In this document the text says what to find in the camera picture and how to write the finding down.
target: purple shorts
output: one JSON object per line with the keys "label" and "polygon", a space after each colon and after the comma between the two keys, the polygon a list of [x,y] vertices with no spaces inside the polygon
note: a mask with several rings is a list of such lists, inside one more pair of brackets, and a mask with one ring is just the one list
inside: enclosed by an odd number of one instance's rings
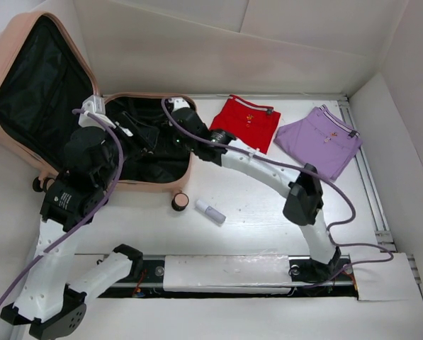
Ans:
{"label": "purple shorts", "polygon": [[335,180],[362,145],[359,132],[333,116],[323,105],[309,115],[277,130],[274,142],[302,164]]}

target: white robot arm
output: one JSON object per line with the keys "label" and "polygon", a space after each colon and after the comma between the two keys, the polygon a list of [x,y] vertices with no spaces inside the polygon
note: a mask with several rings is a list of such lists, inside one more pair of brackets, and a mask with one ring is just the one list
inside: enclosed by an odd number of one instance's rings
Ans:
{"label": "white robot arm", "polygon": [[[286,199],[283,214],[301,228],[310,249],[310,263],[300,271],[302,276],[298,277],[299,281],[321,282],[328,279],[334,273],[340,250],[331,243],[326,229],[320,182],[310,175],[302,173],[298,176],[293,170],[268,164],[259,157],[254,158],[257,150],[228,132],[209,131],[184,99],[172,98],[169,104],[170,118],[175,122],[203,140],[218,142],[229,149],[197,142],[179,133],[176,140],[183,147],[188,147],[205,162],[234,169],[266,184]],[[147,148],[147,145],[140,144],[140,139],[133,138],[137,134],[137,127],[131,125],[124,113],[115,121],[105,116],[102,98],[88,98],[83,110],[79,120],[83,128],[74,132],[65,147],[65,169],[49,188],[45,188],[37,254],[41,254],[84,216],[93,212],[97,202],[103,200],[103,192],[115,176],[115,142],[94,124],[91,116],[113,129],[122,144],[125,157],[137,156]],[[246,153],[236,152],[232,147],[243,149]],[[313,166],[306,165],[305,168],[316,172]],[[2,319],[14,325],[30,324],[30,334],[36,339],[67,336],[82,321],[87,303],[116,281],[128,276],[139,276],[142,253],[122,244],[96,268],[68,284],[69,269],[86,228],[89,225],[44,255],[28,274],[21,295],[2,310]]]}

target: lip balm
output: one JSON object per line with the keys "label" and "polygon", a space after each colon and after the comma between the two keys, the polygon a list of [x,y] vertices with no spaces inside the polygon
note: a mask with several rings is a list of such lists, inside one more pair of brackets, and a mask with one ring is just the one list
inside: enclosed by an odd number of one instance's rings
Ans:
{"label": "lip balm", "polygon": [[218,212],[215,208],[211,207],[209,204],[203,202],[202,200],[197,200],[196,209],[207,215],[210,219],[219,225],[224,223],[225,219],[227,218],[225,215]]}

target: cable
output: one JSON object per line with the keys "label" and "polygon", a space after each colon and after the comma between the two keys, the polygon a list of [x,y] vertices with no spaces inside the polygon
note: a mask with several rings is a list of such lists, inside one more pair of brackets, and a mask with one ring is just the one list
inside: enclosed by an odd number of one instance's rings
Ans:
{"label": "cable", "polygon": [[139,282],[137,282],[137,285],[135,286],[134,290],[132,291],[132,295],[131,296],[134,296],[134,295],[136,295],[138,293],[139,286],[142,283],[142,281],[144,280],[145,276],[147,276],[147,269],[145,269],[142,272],[142,274],[140,275]]}
{"label": "cable", "polygon": [[[84,113],[85,111],[82,109],[74,109],[72,111],[74,114],[78,113]],[[107,194],[103,197],[101,202],[99,202],[96,207],[87,214],[79,223],[77,223],[70,231],[68,231],[66,234],[61,236],[57,241],[53,242],[50,246],[48,246],[43,253],[47,254],[50,251],[52,251],[55,247],[58,247],[59,244],[61,244],[64,240],[66,240],[68,237],[73,235],[77,230],[79,230],[81,227],[83,227],[95,214],[96,212],[101,209],[104,205],[104,203],[107,202],[109,197],[111,196],[112,192],[115,190],[115,187],[117,185],[118,179],[120,178],[121,171],[123,169],[123,149],[121,147],[121,143],[118,140],[115,133],[110,129],[106,124],[101,122],[98,118],[94,117],[93,115],[89,115],[89,117],[93,120],[95,120],[100,126],[102,126],[106,132],[112,137],[112,139],[117,144],[118,148],[118,168],[117,172],[115,174],[114,179],[112,180],[112,184],[109,186],[109,189],[107,190]],[[27,273],[32,269],[42,258],[44,255],[38,255],[36,256],[22,271],[21,273],[14,279],[14,281],[10,284],[10,286],[5,290],[5,293],[0,297],[0,307],[3,305],[7,297],[10,295],[11,291],[18,285],[19,281],[23,279],[24,276],[27,275]]]}
{"label": "cable", "polygon": [[355,290],[358,290],[358,285],[356,284],[356,279],[353,274],[347,274],[345,271],[342,271],[342,274],[345,276],[348,276],[351,279],[351,282],[353,282],[353,286]]}
{"label": "cable", "polygon": [[[210,140],[205,140],[203,138],[200,138],[198,136],[195,136],[194,134],[190,133],[188,130],[184,129],[182,126],[180,126],[175,119],[173,119],[173,117],[171,116],[170,112],[167,110],[166,107],[166,101],[169,100],[171,97],[164,97],[161,100],[161,105],[162,105],[162,109],[164,110],[164,113],[166,114],[167,118],[169,119],[170,123],[177,129],[179,130],[181,133],[185,134],[186,136],[192,138],[193,140],[197,140],[198,142],[202,142],[203,144],[207,144],[210,145],[212,147],[222,147],[228,150],[233,150],[236,152],[239,152],[240,154],[245,154],[245,155],[250,155],[251,153],[247,150],[243,150],[240,149],[239,147],[233,147],[231,145],[226,145],[226,144],[220,144],[220,143],[216,143],[216,142],[211,142]],[[394,259],[394,255],[393,253],[389,250],[386,249],[383,246],[378,246],[377,244],[370,244],[370,243],[363,243],[363,242],[359,242],[359,243],[337,243],[334,241],[334,239],[332,238],[331,235],[331,228],[335,227],[336,225],[345,225],[347,223],[350,223],[351,221],[353,221],[356,217],[356,209],[354,208],[353,203],[350,201],[350,199],[348,198],[347,195],[345,195],[345,193],[338,188],[334,183],[332,183],[328,178],[324,177],[322,174],[317,174],[313,171],[309,171],[307,169],[301,168],[299,166],[294,166],[291,164],[285,164],[279,161],[273,161],[272,159],[267,159],[264,157],[259,156],[258,154],[252,154],[252,158],[258,159],[259,161],[263,161],[266,163],[270,163],[276,166],[281,166],[283,168],[287,168],[287,169],[292,169],[292,170],[296,170],[299,172],[302,172],[304,174],[310,175],[312,177],[315,177],[323,182],[325,182],[328,186],[330,186],[331,188],[333,188],[346,202],[346,204],[348,204],[350,210],[351,210],[351,217],[346,219],[346,220],[342,220],[342,221],[337,221],[337,222],[333,222],[331,224],[329,224],[326,228],[326,230],[328,231],[328,235],[329,235],[329,240],[331,241],[331,243],[333,245],[335,245],[336,247],[373,247],[373,248],[377,248],[380,249],[381,251],[385,251],[386,253],[389,254],[389,258],[388,259],[379,259],[379,260],[363,260],[363,261],[356,261],[353,263],[348,263],[344,266],[342,266],[336,273],[334,273],[330,278],[328,278],[326,281],[322,281],[320,283],[315,283],[313,285],[305,285],[303,286],[303,288],[316,288],[321,286],[323,283],[327,283],[330,282],[332,280],[334,280],[337,276],[340,275],[341,272],[345,271],[348,269],[348,267],[352,267],[356,264],[374,264],[374,263],[380,263],[380,262],[389,262],[392,261]]]}

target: open suitcase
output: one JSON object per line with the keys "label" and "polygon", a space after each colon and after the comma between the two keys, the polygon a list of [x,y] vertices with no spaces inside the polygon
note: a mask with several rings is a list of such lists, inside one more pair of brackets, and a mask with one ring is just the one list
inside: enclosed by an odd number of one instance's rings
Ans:
{"label": "open suitcase", "polygon": [[[100,94],[94,75],[64,26],[51,13],[15,16],[0,37],[0,143],[40,170],[33,189],[62,168],[63,147],[79,128],[72,109],[91,94]],[[106,114],[122,110],[159,128],[152,154],[127,161],[118,188],[171,191],[172,206],[182,210],[181,192],[191,170],[189,151],[174,145],[160,98],[172,93],[118,93],[106,98]]]}

